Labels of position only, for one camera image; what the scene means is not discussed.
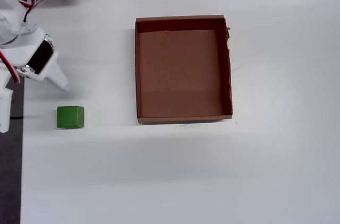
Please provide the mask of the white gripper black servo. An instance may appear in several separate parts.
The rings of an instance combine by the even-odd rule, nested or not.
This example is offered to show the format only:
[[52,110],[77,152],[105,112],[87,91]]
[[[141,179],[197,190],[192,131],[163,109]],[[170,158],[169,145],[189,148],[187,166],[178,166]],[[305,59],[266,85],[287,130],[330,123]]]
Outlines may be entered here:
[[1,41],[1,58],[9,63],[14,75],[35,81],[48,80],[62,91],[68,90],[68,79],[57,61],[53,39],[36,24],[24,23],[11,40]]

